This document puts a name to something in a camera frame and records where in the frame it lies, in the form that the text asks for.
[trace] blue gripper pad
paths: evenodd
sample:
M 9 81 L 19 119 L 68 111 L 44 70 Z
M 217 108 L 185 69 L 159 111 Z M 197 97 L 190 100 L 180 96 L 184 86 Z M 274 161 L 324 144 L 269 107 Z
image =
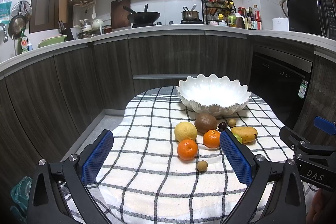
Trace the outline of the blue gripper pad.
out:
M 325 133 L 328 133 L 329 135 L 336 135 L 335 124 L 319 116 L 315 117 L 314 126 L 317 127 L 318 129 L 323 130 Z
M 82 167 L 81 181 L 86 186 L 92 184 L 113 147 L 113 134 L 107 131 Z
M 251 166 L 225 130 L 220 134 L 219 144 L 239 182 L 249 186 L 252 182 Z

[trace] blue clip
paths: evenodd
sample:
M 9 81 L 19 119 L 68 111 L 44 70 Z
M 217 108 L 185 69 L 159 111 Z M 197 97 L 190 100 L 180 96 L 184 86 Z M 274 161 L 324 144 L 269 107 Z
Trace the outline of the blue clip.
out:
M 315 117 L 314 126 L 329 135 L 336 135 L 336 125 L 333 122 L 329 122 L 319 116 Z

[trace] floor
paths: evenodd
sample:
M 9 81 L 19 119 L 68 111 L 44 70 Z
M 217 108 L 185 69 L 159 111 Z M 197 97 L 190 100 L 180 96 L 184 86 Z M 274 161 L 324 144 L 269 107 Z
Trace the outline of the floor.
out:
M 99 124 L 90 133 L 90 135 L 86 138 L 86 140 L 83 142 L 81 147 L 77 150 L 76 154 L 80 154 L 85 148 L 85 146 L 93 143 L 104 129 L 108 129 L 111 131 L 114 130 L 118 125 L 120 125 L 123 118 L 124 117 L 122 116 L 105 115 L 104 118 L 99 122 Z

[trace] green dish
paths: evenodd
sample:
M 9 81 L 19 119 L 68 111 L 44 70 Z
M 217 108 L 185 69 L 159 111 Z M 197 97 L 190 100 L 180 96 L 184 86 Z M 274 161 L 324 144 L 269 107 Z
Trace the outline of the green dish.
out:
M 48 38 L 48 39 L 42 41 L 40 44 L 38 44 L 37 47 L 41 48 L 41 47 L 49 46 L 49 45 L 52 45 L 52 44 L 57 44 L 57 43 L 60 43 L 60 42 L 64 42 L 66 37 L 67 37 L 67 35 L 61 35 L 59 37 Z

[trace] green bottle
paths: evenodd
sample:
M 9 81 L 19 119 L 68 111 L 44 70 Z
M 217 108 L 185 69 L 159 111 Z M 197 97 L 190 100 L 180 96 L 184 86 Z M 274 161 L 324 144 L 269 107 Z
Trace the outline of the green bottle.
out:
M 28 51 L 28 37 L 25 35 L 25 29 L 21 29 L 21 34 L 17 40 L 17 54 L 21 54 Z

